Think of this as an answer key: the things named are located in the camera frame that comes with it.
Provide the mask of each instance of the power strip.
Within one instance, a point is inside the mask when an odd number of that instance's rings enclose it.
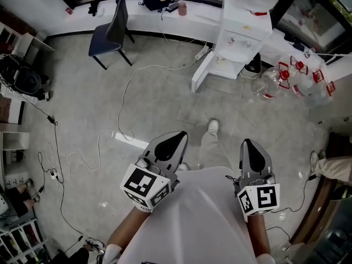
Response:
[[[202,50],[200,50],[199,53],[194,57],[195,60],[198,61],[199,59],[201,59],[201,57],[203,57],[204,54],[206,54],[208,51],[209,51],[209,47],[204,45]]]

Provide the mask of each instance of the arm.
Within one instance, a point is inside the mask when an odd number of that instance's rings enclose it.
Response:
[[[247,229],[252,242],[255,257],[270,254],[270,245],[265,231],[263,215],[249,215]]]
[[[134,207],[112,233],[108,245],[114,244],[124,250],[149,215],[149,212],[142,212]]]

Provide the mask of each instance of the chair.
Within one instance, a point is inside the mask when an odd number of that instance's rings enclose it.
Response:
[[[130,37],[134,43],[134,39],[129,33],[126,24],[128,20],[128,13],[126,8],[125,0],[116,0],[115,16],[111,23],[103,24],[95,28],[92,40],[90,42],[89,53],[90,57],[93,57],[103,69],[107,69],[102,62],[96,57],[100,54],[108,52],[118,51],[120,55],[126,60],[126,62],[132,66],[130,60],[126,57],[122,51],[123,41],[125,33]]]

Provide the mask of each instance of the chair leg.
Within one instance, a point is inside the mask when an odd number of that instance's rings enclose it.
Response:
[[[127,59],[127,57],[126,57],[126,55],[124,54],[124,52],[122,52],[121,49],[119,49],[118,51],[119,51],[120,55],[125,59],[125,61],[132,67],[132,64],[131,64],[130,60]]]
[[[103,65],[103,63],[96,57],[96,56],[93,56],[93,59],[97,61],[97,63],[99,65],[101,65],[101,67],[105,70],[107,70],[107,68],[105,67],[105,65]]]
[[[131,39],[131,41],[134,43],[134,39],[130,33],[130,31],[128,30],[128,28],[126,27],[125,33],[127,33],[128,37]]]

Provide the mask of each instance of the concrete floor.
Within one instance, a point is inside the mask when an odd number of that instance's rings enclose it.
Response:
[[[132,72],[150,64],[171,68],[189,65],[201,46],[180,42],[177,46],[163,38],[136,36],[136,44],[125,40],[124,50],[133,62],[130,67],[117,53],[100,56],[108,67],[103,70],[88,57],[91,35],[57,37],[50,45],[55,52],[43,58],[44,72],[52,79],[53,98],[38,106],[58,121],[57,136],[60,162],[64,176],[68,175],[67,156],[79,151],[87,165],[97,169],[97,139],[103,130],[117,129],[117,113],[122,93]],[[250,80],[225,80],[215,76],[194,94],[191,78],[197,67],[170,71],[151,67],[136,72],[120,116],[120,127],[131,130],[136,139],[150,141],[164,133],[185,130],[190,135],[185,162],[197,168],[198,151],[210,118],[220,120],[219,138],[228,152],[234,176],[239,175],[240,144],[245,138],[260,143],[271,155],[277,182],[281,186],[281,208],[296,209],[303,199],[303,186],[310,170],[311,150],[324,147],[327,134],[305,118],[307,108],[299,98],[290,95],[269,102],[252,101]],[[37,160],[43,154],[45,169],[52,167],[45,156],[48,142],[53,145],[54,127],[46,117],[26,105],[24,126],[31,132],[29,155],[26,158],[30,176],[36,187],[42,185],[43,173]],[[51,157],[50,147],[46,147]],[[101,168],[88,170],[78,155],[70,157],[71,175],[65,180],[63,214],[85,237],[104,242],[131,210],[131,202],[119,189],[128,165],[134,163],[141,150],[112,138],[105,132],[100,139]],[[310,181],[302,210],[265,215],[267,228],[280,226],[293,235],[318,183]],[[45,191],[35,206],[39,223],[49,239],[49,250],[66,250],[79,234],[60,215],[62,187],[46,174]],[[268,231],[272,253],[282,259],[289,252],[281,248],[287,236],[279,229]],[[68,254],[79,248],[77,244]]]

